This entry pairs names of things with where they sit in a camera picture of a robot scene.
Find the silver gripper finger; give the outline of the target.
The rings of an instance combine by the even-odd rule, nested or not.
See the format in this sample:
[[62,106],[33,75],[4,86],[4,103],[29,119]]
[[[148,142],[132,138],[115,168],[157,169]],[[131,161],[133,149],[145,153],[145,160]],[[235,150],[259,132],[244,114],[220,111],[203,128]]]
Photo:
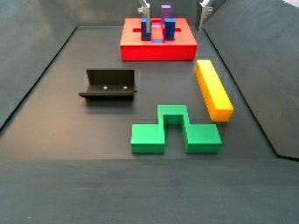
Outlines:
[[143,14],[145,18],[145,32],[151,32],[151,4],[145,0],[137,0],[140,3],[140,7],[137,8],[137,12]]
[[201,0],[199,2],[199,19],[197,19],[197,30],[201,29],[204,20],[212,13],[212,3],[213,0]]

